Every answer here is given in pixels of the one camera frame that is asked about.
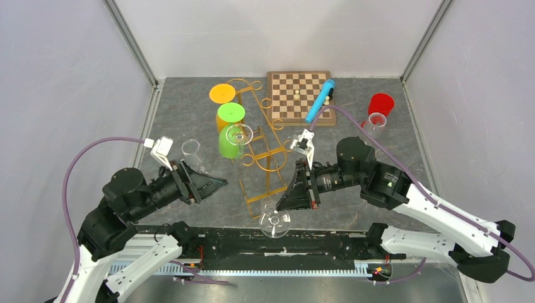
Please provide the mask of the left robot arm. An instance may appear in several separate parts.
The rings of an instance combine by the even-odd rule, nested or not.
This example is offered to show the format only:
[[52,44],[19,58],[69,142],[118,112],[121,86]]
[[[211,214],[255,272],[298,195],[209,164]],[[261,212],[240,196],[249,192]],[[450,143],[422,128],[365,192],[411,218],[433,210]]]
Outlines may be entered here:
[[89,212],[75,237],[76,260],[61,293],[52,302],[125,302],[163,265],[200,249],[192,227],[175,222],[168,232],[129,266],[111,275],[110,267],[138,234],[136,224],[156,210],[180,200],[198,204],[226,186],[226,179],[198,172],[184,160],[161,166],[146,182],[143,173],[118,170],[104,185],[103,198]]

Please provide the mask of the green plastic wine glass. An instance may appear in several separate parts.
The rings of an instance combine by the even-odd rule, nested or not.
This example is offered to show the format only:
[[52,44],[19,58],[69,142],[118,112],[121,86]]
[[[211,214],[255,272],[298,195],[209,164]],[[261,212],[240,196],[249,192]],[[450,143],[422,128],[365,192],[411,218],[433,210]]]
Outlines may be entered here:
[[242,105],[229,102],[219,106],[216,115],[218,128],[218,149],[222,157],[234,159],[238,155],[238,141],[235,135],[241,131],[238,126],[245,117],[245,109]]

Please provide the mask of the gold wire glass rack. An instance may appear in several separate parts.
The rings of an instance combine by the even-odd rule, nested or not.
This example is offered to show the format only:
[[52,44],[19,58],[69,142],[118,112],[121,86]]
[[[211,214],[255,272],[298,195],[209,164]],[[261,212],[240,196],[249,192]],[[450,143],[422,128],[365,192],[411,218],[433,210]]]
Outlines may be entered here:
[[[269,118],[268,110],[271,108],[271,99],[264,98],[259,100],[256,95],[256,91],[262,88],[261,82],[254,81],[249,83],[245,79],[235,78],[227,81],[227,83],[231,85],[236,81],[241,81],[246,84],[245,87],[236,89],[237,103],[242,105],[242,94],[251,92],[258,108],[260,108],[264,116],[264,124],[266,128],[272,132],[273,138],[277,142],[277,145],[274,148],[271,148],[269,146],[269,137],[261,125],[248,131],[245,128],[247,125],[245,121],[240,121],[240,129],[246,134],[248,142],[240,147],[240,150],[243,152],[240,154],[240,158],[234,160],[233,163],[238,165],[238,181],[251,218],[258,219],[261,217],[263,203],[271,201],[276,195],[281,194],[288,189],[288,183],[283,179],[281,170],[285,167],[288,161],[289,152],[284,148],[284,144],[278,137],[278,131],[282,130],[284,127],[275,126],[273,121]],[[257,196],[249,196],[246,185],[249,185],[250,188],[255,189],[256,191],[259,191],[261,186],[254,186],[247,179],[260,174],[265,175],[265,190]]]

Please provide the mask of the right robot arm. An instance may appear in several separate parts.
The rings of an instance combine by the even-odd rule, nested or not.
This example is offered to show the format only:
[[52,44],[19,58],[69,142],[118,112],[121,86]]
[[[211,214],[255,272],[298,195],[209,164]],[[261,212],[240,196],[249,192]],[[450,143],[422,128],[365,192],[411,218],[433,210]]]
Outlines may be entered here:
[[374,223],[363,245],[373,258],[418,256],[455,266],[462,274],[493,283],[506,274],[514,224],[484,222],[441,200],[401,169],[376,160],[361,138],[347,137],[336,147],[337,162],[296,162],[291,186],[276,203],[278,211],[315,210],[322,193],[358,186],[360,197],[378,208],[414,218],[432,228],[415,232]]

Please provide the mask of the red plastic wine glass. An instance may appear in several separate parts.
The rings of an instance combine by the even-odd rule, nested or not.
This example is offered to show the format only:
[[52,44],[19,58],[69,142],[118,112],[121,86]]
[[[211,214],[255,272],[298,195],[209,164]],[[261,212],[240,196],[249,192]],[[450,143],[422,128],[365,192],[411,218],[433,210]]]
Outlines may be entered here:
[[395,105],[396,103],[390,95],[386,93],[376,93],[370,100],[368,114],[379,113],[388,117]]

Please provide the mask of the clear wine glass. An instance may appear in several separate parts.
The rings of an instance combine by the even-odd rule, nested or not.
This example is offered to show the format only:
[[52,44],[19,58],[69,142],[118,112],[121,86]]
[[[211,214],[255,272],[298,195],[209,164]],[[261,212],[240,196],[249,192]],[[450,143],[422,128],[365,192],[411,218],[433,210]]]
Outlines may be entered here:
[[195,139],[185,140],[181,145],[181,152],[184,160],[193,169],[207,174],[210,168],[209,163],[205,161],[203,150],[200,143]]
[[276,203],[270,200],[263,203],[261,210],[259,227],[266,237],[277,239],[290,231],[291,216],[288,211],[277,210]]
[[380,112],[371,113],[363,122],[362,128],[372,138],[379,138],[386,129],[387,117]]
[[245,147],[252,141],[254,132],[246,124],[233,124],[226,131],[226,140],[232,145],[231,159],[240,158]]

